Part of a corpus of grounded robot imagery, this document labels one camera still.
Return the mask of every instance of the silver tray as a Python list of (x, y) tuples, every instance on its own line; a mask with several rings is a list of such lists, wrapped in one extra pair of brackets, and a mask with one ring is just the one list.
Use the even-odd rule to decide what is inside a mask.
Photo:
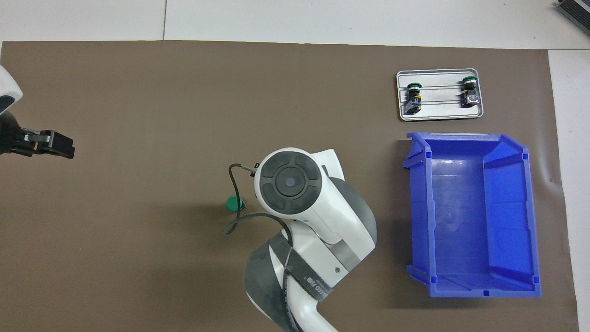
[[(461, 107), (462, 79), (477, 76), (480, 103), (470, 108)], [(430, 69), (402, 70), (396, 75), (398, 85), (399, 117), (404, 121), (472, 119), (483, 115), (481, 81), (477, 70), (469, 69)], [(405, 114), (404, 103), (408, 84), (422, 84), (422, 109), (413, 115)]]

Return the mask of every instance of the blue plastic bin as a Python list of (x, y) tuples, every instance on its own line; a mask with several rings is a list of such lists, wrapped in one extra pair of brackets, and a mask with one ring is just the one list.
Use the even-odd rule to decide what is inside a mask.
[(528, 148), (503, 134), (408, 137), (408, 273), (432, 297), (540, 297)]

